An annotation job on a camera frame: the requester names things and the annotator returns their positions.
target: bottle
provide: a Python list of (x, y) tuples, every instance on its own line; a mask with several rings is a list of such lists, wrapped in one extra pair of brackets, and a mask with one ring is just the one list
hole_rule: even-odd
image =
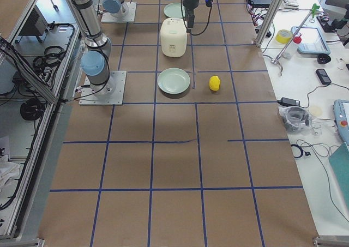
[(302, 42), (302, 39), (300, 36), (296, 36), (293, 38), (290, 45), (286, 48), (285, 52), (282, 54), (282, 56), (289, 60), (292, 58), (292, 56), (296, 53), (299, 44)]

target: light green plate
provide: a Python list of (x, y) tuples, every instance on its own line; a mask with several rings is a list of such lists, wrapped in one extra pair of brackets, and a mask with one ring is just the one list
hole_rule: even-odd
[[(183, 18), (182, 13), (180, 11), (180, 3), (170, 3), (165, 6), (164, 8), (164, 14), (168, 18)], [(183, 15), (185, 15), (185, 8), (182, 5)]]
[(169, 68), (158, 76), (158, 86), (168, 94), (183, 93), (190, 85), (188, 73), (182, 69)]

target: mounting plate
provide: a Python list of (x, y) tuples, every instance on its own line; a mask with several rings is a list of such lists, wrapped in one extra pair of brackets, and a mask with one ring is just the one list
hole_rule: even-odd
[(126, 3), (129, 7), (129, 13), (125, 16), (122, 16), (121, 18), (112, 16), (110, 13), (104, 13), (102, 16), (102, 22), (103, 23), (125, 23), (125, 22), (134, 22), (135, 16), (136, 16), (136, 2), (127, 2)]
[[(81, 106), (94, 106), (94, 105), (122, 105), (126, 83), (126, 71), (111, 71), (110, 81), (116, 83), (115, 91), (111, 94), (105, 94), (97, 96), (92, 94), (90, 88), (82, 90), (81, 96), (90, 95), (79, 100)], [(89, 80), (86, 77), (84, 85), (89, 85)]]

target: tape roll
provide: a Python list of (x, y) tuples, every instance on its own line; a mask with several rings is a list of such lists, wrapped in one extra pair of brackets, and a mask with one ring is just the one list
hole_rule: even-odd
[(288, 30), (279, 30), (276, 34), (275, 40), (281, 44), (287, 44), (291, 40), (292, 36), (293, 34)]

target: red cap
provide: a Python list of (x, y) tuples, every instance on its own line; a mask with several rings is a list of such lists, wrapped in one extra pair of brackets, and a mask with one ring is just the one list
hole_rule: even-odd
[(293, 38), (293, 41), (295, 44), (300, 44), (300, 42), (302, 41), (301, 37), (300, 36), (296, 36)]

